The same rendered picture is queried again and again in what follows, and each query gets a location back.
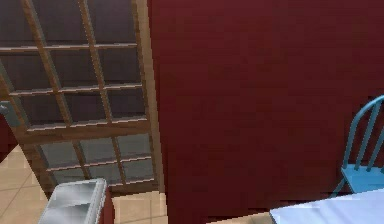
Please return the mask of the blue wooden chair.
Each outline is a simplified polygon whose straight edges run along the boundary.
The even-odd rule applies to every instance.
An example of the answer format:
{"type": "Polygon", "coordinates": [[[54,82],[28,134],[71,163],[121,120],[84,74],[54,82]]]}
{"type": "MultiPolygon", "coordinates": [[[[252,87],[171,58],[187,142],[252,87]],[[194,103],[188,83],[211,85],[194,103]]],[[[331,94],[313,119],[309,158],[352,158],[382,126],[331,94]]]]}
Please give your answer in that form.
{"type": "Polygon", "coordinates": [[[369,158],[368,165],[362,166],[362,160],[368,147],[374,125],[379,115],[381,106],[384,104],[384,95],[380,95],[365,104],[354,116],[351,121],[342,166],[340,168],[342,178],[330,198],[336,197],[345,185],[348,185],[352,193],[362,193],[384,188],[384,165],[377,167],[374,165],[380,150],[384,147],[384,126],[382,127],[378,139],[375,143],[373,152],[369,158]],[[355,135],[361,118],[370,111],[370,117],[365,129],[357,158],[354,164],[349,164],[355,135]]]}

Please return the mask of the wooden glass-paned door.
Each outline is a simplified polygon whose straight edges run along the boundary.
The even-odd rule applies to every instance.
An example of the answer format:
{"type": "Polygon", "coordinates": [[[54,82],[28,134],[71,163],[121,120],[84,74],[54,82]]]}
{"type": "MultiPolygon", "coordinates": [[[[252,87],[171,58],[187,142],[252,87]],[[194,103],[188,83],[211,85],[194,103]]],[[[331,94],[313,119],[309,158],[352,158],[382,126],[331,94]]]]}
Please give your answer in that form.
{"type": "Polygon", "coordinates": [[[148,0],[0,0],[0,114],[46,194],[162,191],[148,0]]]}

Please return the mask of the silver metal bin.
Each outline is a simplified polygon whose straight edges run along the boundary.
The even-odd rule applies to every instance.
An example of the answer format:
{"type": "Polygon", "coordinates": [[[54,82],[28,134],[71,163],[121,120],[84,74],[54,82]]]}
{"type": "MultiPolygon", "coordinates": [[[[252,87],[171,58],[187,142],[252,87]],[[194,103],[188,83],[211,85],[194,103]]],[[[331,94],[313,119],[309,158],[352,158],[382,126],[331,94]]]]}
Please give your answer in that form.
{"type": "Polygon", "coordinates": [[[38,224],[99,224],[106,190],[103,178],[59,184],[38,224]]]}

